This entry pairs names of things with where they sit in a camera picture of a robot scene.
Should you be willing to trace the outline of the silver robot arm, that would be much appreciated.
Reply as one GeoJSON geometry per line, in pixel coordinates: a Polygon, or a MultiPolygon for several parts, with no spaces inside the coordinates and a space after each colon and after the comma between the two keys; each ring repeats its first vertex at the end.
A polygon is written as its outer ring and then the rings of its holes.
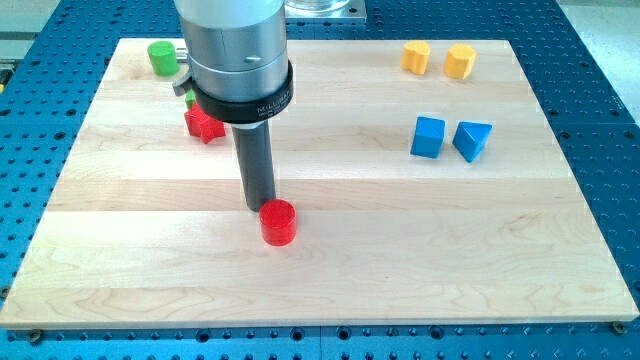
{"type": "Polygon", "coordinates": [[[268,120],[293,97],[284,0],[176,0],[189,70],[174,92],[193,91],[231,126],[247,207],[276,197],[268,120]]]}

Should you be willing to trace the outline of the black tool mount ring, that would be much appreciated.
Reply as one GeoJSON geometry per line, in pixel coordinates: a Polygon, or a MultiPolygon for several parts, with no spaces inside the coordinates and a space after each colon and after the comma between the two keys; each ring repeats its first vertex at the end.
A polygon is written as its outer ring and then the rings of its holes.
{"type": "Polygon", "coordinates": [[[190,72],[172,84],[176,96],[193,91],[196,103],[209,116],[229,124],[251,124],[266,121],[289,105],[294,95],[294,69],[288,61],[287,78],[273,93],[260,99],[248,102],[228,102],[213,98],[205,93],[194,82],[190,72]]]}

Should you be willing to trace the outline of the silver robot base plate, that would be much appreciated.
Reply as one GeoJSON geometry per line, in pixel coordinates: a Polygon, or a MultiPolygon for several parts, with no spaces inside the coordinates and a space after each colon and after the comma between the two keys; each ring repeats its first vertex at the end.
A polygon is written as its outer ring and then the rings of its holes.
{"type": "Polygon", "coordinates": [[[288,20],[297,22],[362,23],[367,20],[365,0],[285,0],[288,20]]]}

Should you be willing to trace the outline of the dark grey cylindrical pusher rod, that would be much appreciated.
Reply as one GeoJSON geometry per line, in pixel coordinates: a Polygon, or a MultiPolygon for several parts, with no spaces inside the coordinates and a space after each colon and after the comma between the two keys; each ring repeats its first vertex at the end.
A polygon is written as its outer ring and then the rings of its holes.
{"type": "Polygon", "coordinates": [[[232,133],[247,207],[259,212],[276,197],[268,122],[234,125],[232,133]]]}

